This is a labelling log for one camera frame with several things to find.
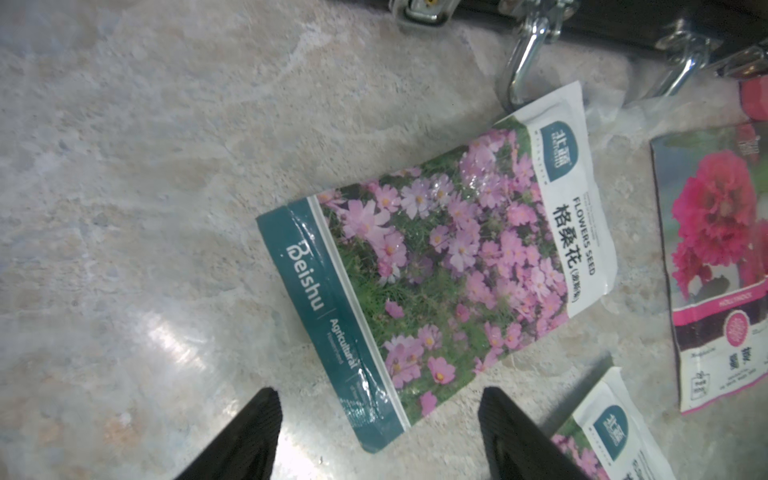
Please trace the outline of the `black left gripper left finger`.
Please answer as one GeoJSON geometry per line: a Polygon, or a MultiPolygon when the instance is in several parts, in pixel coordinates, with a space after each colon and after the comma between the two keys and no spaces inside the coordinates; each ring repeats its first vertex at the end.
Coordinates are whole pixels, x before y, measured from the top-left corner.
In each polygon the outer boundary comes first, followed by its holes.
{"type": "Polygon", "coordinates": [[[261,389],[177,479],[270,479],[282,420],[278,392],[261,389]]]}

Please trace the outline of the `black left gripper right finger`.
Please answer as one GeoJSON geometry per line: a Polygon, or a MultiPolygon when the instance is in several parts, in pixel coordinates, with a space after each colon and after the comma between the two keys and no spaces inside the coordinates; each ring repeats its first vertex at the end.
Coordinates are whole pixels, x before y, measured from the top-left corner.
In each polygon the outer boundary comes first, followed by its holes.
{"type": "Polygon", "coordinates": [[[587,479],[500,388],[483,390],[478,420],[491,479],[587,479]]]}

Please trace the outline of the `pink cosmos seed packet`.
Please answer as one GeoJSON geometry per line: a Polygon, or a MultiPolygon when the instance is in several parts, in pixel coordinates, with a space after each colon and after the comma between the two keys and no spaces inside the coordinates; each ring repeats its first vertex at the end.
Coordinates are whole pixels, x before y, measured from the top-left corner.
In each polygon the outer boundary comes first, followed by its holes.
{"type": "Polygon", "coordinates": [[[607,370],[551,440],[590,479],[675,479],[618,367],[607,370]]]}
{"type": "Polygon", "coordinates": [[[370,453],[596,303],[617,275],[576,82],[417,167],[257,224],[370,453]]]}

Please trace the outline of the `hollyhock seed packet pink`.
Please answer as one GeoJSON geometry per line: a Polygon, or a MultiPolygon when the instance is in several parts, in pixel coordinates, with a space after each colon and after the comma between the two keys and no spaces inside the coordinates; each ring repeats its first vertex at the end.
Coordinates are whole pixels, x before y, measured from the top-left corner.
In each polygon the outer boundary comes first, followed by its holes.
{"type": "Polygon", "coordinates": [[[767,375],[767,124],[671,134],[651,151],[689,413],[767,375]]]}

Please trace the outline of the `pink mushroom toy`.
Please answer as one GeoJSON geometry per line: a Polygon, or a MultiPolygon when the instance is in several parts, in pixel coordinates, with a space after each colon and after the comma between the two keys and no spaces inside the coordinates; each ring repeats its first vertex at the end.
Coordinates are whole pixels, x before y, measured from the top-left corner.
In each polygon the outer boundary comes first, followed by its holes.
{"type": "Polygon", "coordinates": [[[752,120],[768,120],[768,77],[760,76],[740,83],[740,103],[752,120]]]}

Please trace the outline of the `black metal case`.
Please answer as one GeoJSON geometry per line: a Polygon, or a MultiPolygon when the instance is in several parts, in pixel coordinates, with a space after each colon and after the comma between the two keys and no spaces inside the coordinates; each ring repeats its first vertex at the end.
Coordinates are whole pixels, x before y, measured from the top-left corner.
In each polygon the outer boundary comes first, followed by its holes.
{"type": "Polygon", "coordinates": [[[453,18],[512,31],[515,44],[498,81],[505,109],[529,103],[530,71],[559,40],[659,58],[664,74],[648,97],[675,95],[711,71],[751,80],[767,73],[764,1],[372,1],[408,29],[436,30],[453,18]]]}

